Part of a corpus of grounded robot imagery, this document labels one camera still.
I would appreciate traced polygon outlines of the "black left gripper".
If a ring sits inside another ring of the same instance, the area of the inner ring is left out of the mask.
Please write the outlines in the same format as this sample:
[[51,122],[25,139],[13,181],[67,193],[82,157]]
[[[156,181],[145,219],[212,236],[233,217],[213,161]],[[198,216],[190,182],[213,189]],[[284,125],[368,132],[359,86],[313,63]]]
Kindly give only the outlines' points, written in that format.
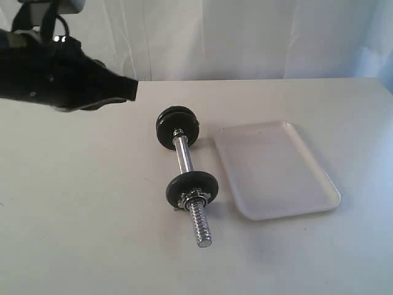
[[59,112],[135,101],[137,80],[104,68],[71,36],[45,42],[34,30],[1,31],[2,99],[44,104]]

